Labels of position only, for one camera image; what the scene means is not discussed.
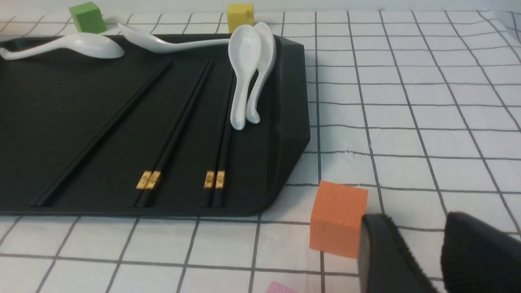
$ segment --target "yellow cube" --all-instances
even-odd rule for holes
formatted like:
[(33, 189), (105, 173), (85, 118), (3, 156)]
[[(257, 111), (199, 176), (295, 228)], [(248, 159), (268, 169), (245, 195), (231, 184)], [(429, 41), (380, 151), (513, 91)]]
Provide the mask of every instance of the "yellow cube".
[(241, 25), (255, 25), (253, 19), (253, 3), (228, 5), (228, 31), (233, 31)]

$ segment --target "green cube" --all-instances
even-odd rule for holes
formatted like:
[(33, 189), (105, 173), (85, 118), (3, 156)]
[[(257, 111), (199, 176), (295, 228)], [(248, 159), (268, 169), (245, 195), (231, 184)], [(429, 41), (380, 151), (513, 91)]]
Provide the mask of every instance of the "green cube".
[(69, 11), (79, 32), (101, 33), (107, 30), (100, 8), (94, 2), (69, 7)]

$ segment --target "orange cube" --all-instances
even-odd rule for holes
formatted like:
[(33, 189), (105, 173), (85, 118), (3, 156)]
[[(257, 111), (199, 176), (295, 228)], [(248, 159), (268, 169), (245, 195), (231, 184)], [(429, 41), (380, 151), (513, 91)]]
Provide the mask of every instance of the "orange cube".
[(356, 259), (368, 191), (321, 181), (311, 212), (309, 247)]

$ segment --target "pink block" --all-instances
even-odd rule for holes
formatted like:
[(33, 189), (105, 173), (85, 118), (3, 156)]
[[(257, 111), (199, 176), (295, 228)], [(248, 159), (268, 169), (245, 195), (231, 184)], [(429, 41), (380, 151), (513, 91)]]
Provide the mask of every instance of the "pink block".
[(271, 284), (269, 284), (269, 287), (266, 290), (266, 293), (298, 293), (298, 292), (273, 281), (273, 282), (271, 282)]

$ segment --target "white spoon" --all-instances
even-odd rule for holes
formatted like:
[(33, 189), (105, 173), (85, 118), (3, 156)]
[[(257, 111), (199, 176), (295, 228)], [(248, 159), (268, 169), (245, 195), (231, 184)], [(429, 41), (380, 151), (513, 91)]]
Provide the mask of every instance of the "white spoon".
[(246, 105), (246, 119), (251, 123), (257, 124), (261, 121), (261, 117), (257, 112), (257, 101), (264, 83), (268, 79), (269, 74), (275, 65), (276, 46), (275, 38), (267, 24), (259, 22), (255, 25), (255, 30), (258, 32), (261, 40), (261, 55), (257, 63), (259, 75), (253, 85), (250, 97), (248, 98), (248, 103)]
[(260, 40), (259, 34), (252, 26), (242, 25), (235, 29), (228, 45), (230, 63), (237, 76), (230, 114), (231, 125), (236, 130), (243, 129), (246, 124), (248, 87), (261, 56)]
[(103, 59), (119, 58), (125, 54), (123, 49), (116, 44), (116, 42), (106, 36), (80, 32), (66, 35), (46, 44), (19, 52), (10, 52), (5, 48), (0, 48), (0, 55), (5, 60), (15, 60), (31, 57), (59, 48), (67, 48), (89, 57)]
[(206, 40), (186, 43), (168, 43), (147, 32), (133, 29), (118, 23), (121, 34), (132, 44), (152, 51), (154, 53), (173, 53), (181, 50), (188, 50), (199, 47), (228, 44), (230, 39)]

